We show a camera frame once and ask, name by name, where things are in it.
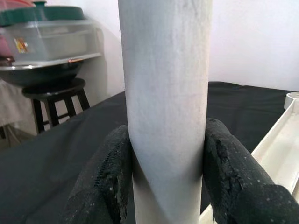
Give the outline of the white plastic children table top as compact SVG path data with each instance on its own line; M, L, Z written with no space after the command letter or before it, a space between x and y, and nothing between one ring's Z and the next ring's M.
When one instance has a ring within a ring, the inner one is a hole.
M286 95L284 108L283 115L250 154L299 204L299 92ZM200 224L217 224L211 204L200 215Z

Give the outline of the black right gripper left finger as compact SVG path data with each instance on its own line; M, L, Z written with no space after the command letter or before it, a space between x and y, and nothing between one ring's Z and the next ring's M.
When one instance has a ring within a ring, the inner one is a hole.
M131 153L127 126L108 134L81 170L59 224L127 224Z

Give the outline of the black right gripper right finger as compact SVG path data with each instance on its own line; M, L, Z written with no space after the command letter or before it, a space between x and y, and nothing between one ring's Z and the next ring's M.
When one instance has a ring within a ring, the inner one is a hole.
M299 224L299 204L217 119L206 120L203 179L217 224Z

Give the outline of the black tablecloth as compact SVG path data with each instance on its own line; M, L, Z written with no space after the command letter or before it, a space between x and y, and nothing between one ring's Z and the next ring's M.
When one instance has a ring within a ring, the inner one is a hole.
M253 151L284 112L286 90L210 82L207 116ZM0 224L57 224L81 169L127 123L124 92L0 150Z

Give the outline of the beige cloth covered table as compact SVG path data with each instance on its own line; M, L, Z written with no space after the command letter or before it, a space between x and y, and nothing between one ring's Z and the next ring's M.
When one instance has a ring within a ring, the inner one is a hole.
M0 79L0 139L8 147L21 142L20 137L37 134L31 100L24 97L21 88Z

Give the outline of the white plastic table leg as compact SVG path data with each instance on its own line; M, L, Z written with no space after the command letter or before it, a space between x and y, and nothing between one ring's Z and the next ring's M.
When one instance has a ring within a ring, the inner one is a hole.
M213 0L118 0L136 224L199 224Z

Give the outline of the purple plastic cup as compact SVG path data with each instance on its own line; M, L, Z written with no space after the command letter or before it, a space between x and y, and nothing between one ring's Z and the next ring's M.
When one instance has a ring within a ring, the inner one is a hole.
M12 57L12 52L10 47L4 37L4 35L0 34L0 56L2 57Z

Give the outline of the clear container with green lid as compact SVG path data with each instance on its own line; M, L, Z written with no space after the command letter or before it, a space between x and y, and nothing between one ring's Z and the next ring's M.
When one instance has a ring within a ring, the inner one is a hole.
M0 33L16 63L91 58L100 54L95 25L85 17L82 8L48 6L45 0L33 4L0 12Z

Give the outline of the black round stool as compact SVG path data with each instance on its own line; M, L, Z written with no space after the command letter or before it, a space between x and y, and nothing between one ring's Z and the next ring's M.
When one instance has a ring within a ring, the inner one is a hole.
M66 117L76 116L72 97L76 96L83 111L90 108L85 90L85 80L74 78L57 85L36 85L22 89L24 97L31 100L38 134L45 131L45 126L55 127ZM56 103L64 101L67 113L58 115Z

